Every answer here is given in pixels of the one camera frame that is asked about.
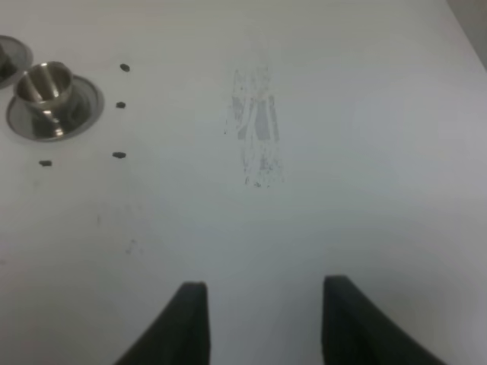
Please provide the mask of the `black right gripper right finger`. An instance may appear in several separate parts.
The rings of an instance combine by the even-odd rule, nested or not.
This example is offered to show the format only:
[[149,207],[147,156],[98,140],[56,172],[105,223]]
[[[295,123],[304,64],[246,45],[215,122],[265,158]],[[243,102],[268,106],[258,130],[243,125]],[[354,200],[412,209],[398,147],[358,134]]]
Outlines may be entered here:
[[443,363],[344,275],[324,279],[321,347],[325,364]]

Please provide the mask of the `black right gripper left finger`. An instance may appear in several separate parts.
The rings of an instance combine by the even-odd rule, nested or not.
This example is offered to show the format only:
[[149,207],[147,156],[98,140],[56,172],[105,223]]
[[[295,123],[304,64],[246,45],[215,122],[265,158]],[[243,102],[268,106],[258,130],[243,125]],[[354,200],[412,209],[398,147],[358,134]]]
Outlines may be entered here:
[[180,286],[161,314],[118,364],[208,364],[208,289],[203,282]]

